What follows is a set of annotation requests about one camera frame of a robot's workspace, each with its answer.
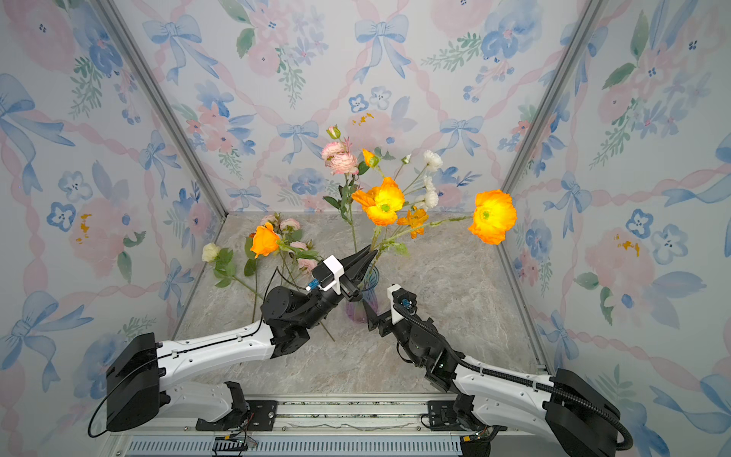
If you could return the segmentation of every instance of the wall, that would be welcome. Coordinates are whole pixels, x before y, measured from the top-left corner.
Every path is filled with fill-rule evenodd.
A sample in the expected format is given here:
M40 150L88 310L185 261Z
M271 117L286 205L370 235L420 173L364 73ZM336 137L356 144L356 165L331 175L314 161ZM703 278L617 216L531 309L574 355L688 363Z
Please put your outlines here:
M320 158L332 124L355 151L381 146L386 171L414 154L404 185L425 149L440 151L439 210L471 211L504 180L583 5L116 2L234 211L332 209L322 196L340 180Z
M0 4L0 455L93 456L107 366L175 329L220 221L88 4Z
M550 363L619 406L627 455L731 456L731 4L603 14L506 247Z

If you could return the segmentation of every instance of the yellow poppy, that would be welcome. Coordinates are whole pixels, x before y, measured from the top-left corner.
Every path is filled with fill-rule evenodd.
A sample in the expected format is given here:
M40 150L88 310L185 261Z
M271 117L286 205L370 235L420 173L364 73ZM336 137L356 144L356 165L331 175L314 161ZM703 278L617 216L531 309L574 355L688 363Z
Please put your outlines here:
M476 206L469 231L487 244L500 244L505 232L518 220L518 212L512 205L512 197L500 189L477 194Z
M383 184L374 187L368 192L358 190L353 194L353 200L363 205L363 210L375 225L385 227L396 222L396 211L404 207L406 199L396 182L390 178L383 178Z
M413 229L413 240L417 237L417 235L424 234L424 222L426 222L426 219L429 219L429 215L423 209L417 209L414 214L412 214L411 210L409 210L409 212L406 214L406 217L400 218L398 221L396 221L396 224L410 225Z
M277 241L280 239L281 237L274 233L274 227L272 224L267 222L266 225L260 225L257 227L257 232L254 235L254 241L251 244L251 251L257 254L256 257L259 257L260 255L269 255L272 252L279 250Z

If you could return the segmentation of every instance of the marble surface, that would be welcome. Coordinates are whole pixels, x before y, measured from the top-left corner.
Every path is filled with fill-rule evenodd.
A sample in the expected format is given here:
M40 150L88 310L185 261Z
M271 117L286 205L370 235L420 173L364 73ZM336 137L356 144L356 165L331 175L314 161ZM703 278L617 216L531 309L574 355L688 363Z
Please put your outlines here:
M288 214L303 226L304 240L314 240L314 249L324 257L345 257L353 253L349 226L338 214ZM246 236L255 230L262 214L230 214L217 244L237 254L238 271L243 272ZM366 246L373 225L356 215L358 247ZM442 216L432 216L439 220ZM411 241L402 239L411 254L385 253L378 261L380 282L376 287L379 314L388 307L386 288L399 283L417 294L419 315L432 317L439 332L452 347L478 360L502 368L536 372L536 361L520 320L512 291L505 278L498 252L472 235L471 221L450 222L429 227L426 235ZM258 281L266 288L280 257L262 262ZM253 278L245 278L253 285ZM254 294L240 284L225 289L214 287L218 280L207 266L183 316L177 339L196 338L242 327L261 316L253 308ZM300 279L305 284L309 277ZM279 277L273 284L279 284ZM381 338L378 330L368 332L365 323L354 322L362 309L342 303L324 321L333 341L322 326L309 331L310 341L284 357L235 364L195 378L199 382L239 382L247 394L290 393L424 393L436 391L424 379L424 369L404 363L395 350L395 339Z

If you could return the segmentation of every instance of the pink ranunculus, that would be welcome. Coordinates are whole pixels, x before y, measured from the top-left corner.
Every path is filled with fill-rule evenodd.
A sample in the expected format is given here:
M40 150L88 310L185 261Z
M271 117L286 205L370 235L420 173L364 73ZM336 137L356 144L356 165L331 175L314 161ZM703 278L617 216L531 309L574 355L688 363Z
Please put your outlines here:
M188 213L188 227L191 235L203 236L211 223L211 209L205 203L196 202Z
M279 55L271 43L259 43L251 46L248 52L249 66L252 72L264 78L270 78L276 74L279 67Z
M604 124L611 124L622 117L632 102L634 91L628 84L618 84L612 87L599 101L599 119Z
M85 260L97 278L109 276L124 250L124 237L135 240L139 231L136 211L125 202L117 206L103 197L89 200L76 213L69 243L74 255Z
M353 154L336 154L327 163L330 174L358 173L358 159Z
M468 1L435 1L431 7L431 20L438 30L449 38L464 35L465 30L472 30L485 22L493 2L491 0Z
M312 268L317 267L317 260L297 259L297 265L299 268L307 268L307 271L312 272Z
M46 70L72 72L76 41L61 8L46 0L3 0L3 5L26 56Z
M342 154L345 152L345 146L343 146L343 143L339 141L333 141L332 143L328 143L325 145L324 148L322 148L322 160L328 160L335 154Z

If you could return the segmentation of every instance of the black cable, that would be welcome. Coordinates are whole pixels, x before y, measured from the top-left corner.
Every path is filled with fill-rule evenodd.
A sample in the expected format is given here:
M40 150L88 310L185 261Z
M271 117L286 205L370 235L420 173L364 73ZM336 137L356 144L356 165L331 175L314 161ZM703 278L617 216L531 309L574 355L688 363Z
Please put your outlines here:
M449 354L452 357L454 357L457 360L457 363L459 363L463 367L470 369L472 371L476 371L477 373L487 374L492 377L497 377L500 379L505 379L506 381L525 385L526 387L531 387L531 388L534 387L534 383L529 379L514 376L514 375L508 374L508 373L503 373L501 371L484 369L482 367L472 365L471 363L465 362L457 355L455 350L450 346L449 342L447 342L446 338L443 337L443 335L440 335L439 332L432 330L428 325L424 324L421 320L410 315L408 310L406 310L406 308L404 308L404 306L401 305L400 303L394 303L393 308L396 310L396 312L398 312L401 316L403 316L404 319L408 320L410 323L416 325L417 327L423 329L425 332L429 333L430 335L434 336L435 338L438 338L443 343L445 349L447 349ZM597 407L594 404L592 404L590 401L586 401L585 399L582 399L581 397L576 396L572 393L564 392L563 390L561 390L559 388L555 388L551 385L546 385L546 384L541 384L539 382L536 382L535 388L538 390L543 390L544 392L548 392L552 395L561 397L564 400L573 401L574 403L594 412L595 414L600 416L602 419L606 420L624 438L623 442L617 443L616 450L628 450L628 449L632 448L632 445L635 443L635 441L632 438L632 434L629 433L629 430L627 430L626 427L623 426L621 422L619 422L619 419L617 419L613 414L607 412L605 409Z

